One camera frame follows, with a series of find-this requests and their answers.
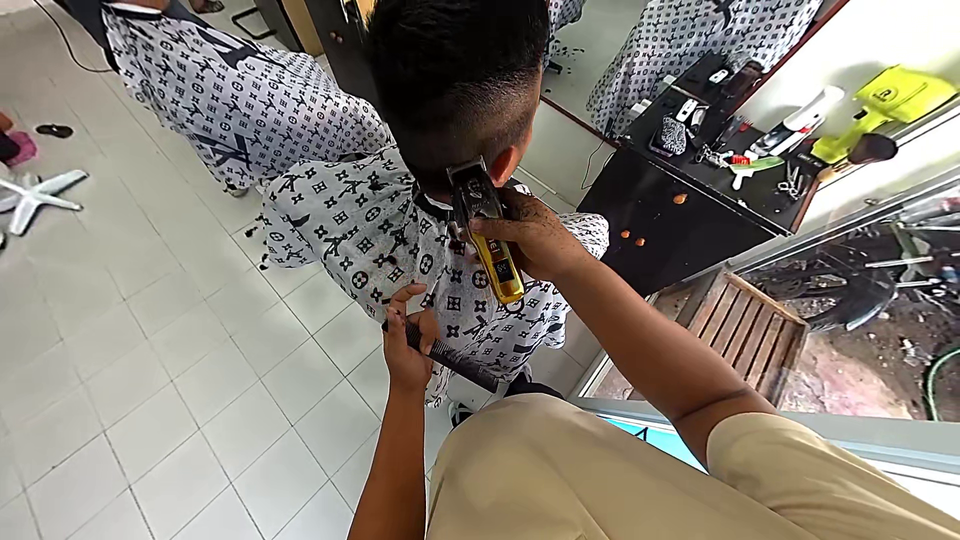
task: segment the power cord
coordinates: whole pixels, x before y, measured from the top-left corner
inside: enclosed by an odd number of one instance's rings
[[[603,139],[600,140],[600,144],[597,145],[596,149],[593,152],[590,152],[589,157],[587,158],[587,170],[584,172],[584,180],[580,182],[580,189],[590,189],[593,187],[593,184],[587,185],[587,177],[590,175],[590,161],[593,159],[593,155],[600,151],[600,148],[603,147]],[[610,162],[610,159],[613,157],[613,154],[607,156],[607,160],[603,162],[603,166],[606,167],[607,163]]]
[[[80,63],[80,61],[77,60],[77,56],[73,54],[73,47],[70,46],[70,40],[66,38],[66,33],[63,31],[63,28],[60,26],[59,22],[57,22],[57,19],[55,19],[54,16],[51,15],[50,12],[48,12],[47,9],[44,8],[43,5],[40,4],[38,0],[34,0],[34,4],[36,4],[37,7],[42,9],[43,12],[46,13],[48,17],[50,17],[50,20],[54,21],[54,25],[57,26],[57,30],[60,32],[60,37],[63,39],[63,44],[66,45],[66,50],[70,53],[70,58],[73,60],[73,62],[76,65],[80,67],[80,69],[83,69],[84,71],[89,71],[90,73],[112,73],[113,72],[113,70],[109,68],[93,69],[90,67],[86,67],[85,65]]]

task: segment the glass door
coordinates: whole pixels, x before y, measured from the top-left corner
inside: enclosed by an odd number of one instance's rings
[[[648,302],[707,341],[785,416],[839,446],[958,474],[958,266],[960,166],[746,261],[731,271],[746,288],[717,293],[705,275]],[[778,313],[763,303],[751,314],[756,299],[784,309],[783,322],[771,324]],[[764,309],[773,311],[766,322]],[[788,315],[806,324],[794,355],[783,337]],[[570,401],[666,423],[603,352]]]

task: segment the gold hair clipper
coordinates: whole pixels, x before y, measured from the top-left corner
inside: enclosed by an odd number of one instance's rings
[[[467,230],[474,217],[502,219],[503,209],[493,181],[487,174],[483,158],[462,165],[447,167],[446,176],[453,187],[453,215],[460,230]],[[510,257],[507,242],[485,238],[471,232],[470,240],[480,263],[487,270],[490,288],[500,304],[516,302],[523,297],[523,279]]]

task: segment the pink cloth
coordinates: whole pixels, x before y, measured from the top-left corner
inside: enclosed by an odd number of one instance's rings
[[[36,144],[30,134],[26,132],[7,132],[7,136],[20,146],[20,153],[4,161],[4,163],[13,167],[36,156]]]

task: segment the black hair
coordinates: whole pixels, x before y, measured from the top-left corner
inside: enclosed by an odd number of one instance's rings
[[[545,0],[378,0],[366,43],[380,112],[428,191],[444,170],[491,165],[526,135],[537,109]]]

